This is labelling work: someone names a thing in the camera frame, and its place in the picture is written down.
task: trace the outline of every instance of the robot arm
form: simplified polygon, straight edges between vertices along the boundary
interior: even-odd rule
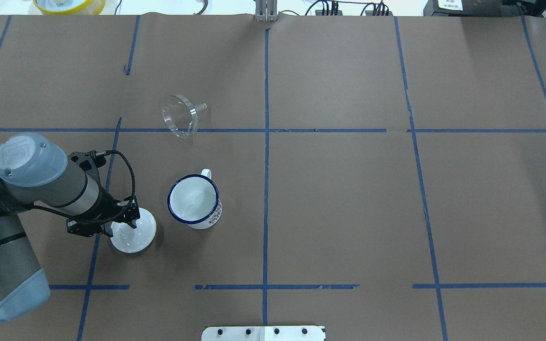
[[[15,319],[49,296],[47,279],[35,257],[18,214],[42,209],[67,217],[69,233],[91,237],[103,233],[112,237],[107,222],[134,227],[139,211],[134,196],[123,201],[111,196],[101,185],[98,168],[104,157],[118,153],[72,153],[67,157],[43,136],[24,133],[0,145],[0,323]],[[54,209],[35,206],[41,200]]]

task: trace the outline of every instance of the table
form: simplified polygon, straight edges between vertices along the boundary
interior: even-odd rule
[[[52,297],[0,340],[546,339],[546,19],[321,19],[0,17],[0,143],[119,149],[158,223],[128,255],[22,214]],[[208,103],[191,140],[176,92]],[[166,197],[202,168],[224,211],[196,231]]]

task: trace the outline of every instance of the enamel mug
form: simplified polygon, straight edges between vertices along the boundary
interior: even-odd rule
[[[207,229],[218,222],[223,212],[212,171],[191,174],[176,181],[167,196],[167,208],[178,222],[193,229]]]

